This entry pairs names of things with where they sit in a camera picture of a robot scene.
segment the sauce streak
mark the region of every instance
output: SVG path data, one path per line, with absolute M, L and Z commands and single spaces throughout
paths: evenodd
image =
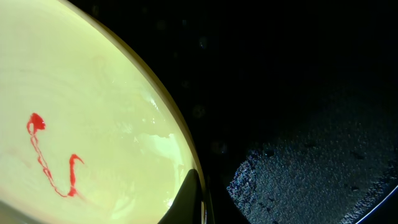
M 55 186 L 54 184 L 54 180 L 52 178 L 49 166 L 47 165 L 47 162 L 45 161 L 43 155 L 42 155 L 42 151 L 39 148 L 39 140 L 36 137 L 36 132 L 38 130 L 44 130 L 45 129 L 45 123 L 43 118 L 41 118 L 37 113 L 32 113 L 32 115 L 30 116 L 30 120 L 28 121 L 28 123 L 26 124 L 26 128 L 27 128 L 27 132 L 30 134 L 30 142 L 32 143 L 36 153 L 39 155 L 39 157 L 37 158 L 37 161 L 39 162 L 39 164 L 43 167 L 43 172 L 44 174 L 47 176 L 47 178 L 49 179 L 49 182 L 51 184 L 51 186 L 54 188 L 55 192 L 57 194 L 59 194 L 61 197 L 68 197 L 68 196 L 75 196 L 78 195 L 76 188 L 75 188 L 75 183 L 76 183 L 76 177 L 75 177 L 75 170 L 74 170 L 74 166 L 75 166 L 75 160 L 79 160 L 81 163 L 84 164 L 84 162 L 82 161 L 82 159 L 80 159 L 80 157 L 78 157 L 76 154 L 72 154 L 70 156 L 69 159 L 69 166 L 70 166 L 70 190 L 69 193 L 64 195 L 61 194 L 58 191 L 58 188 Z

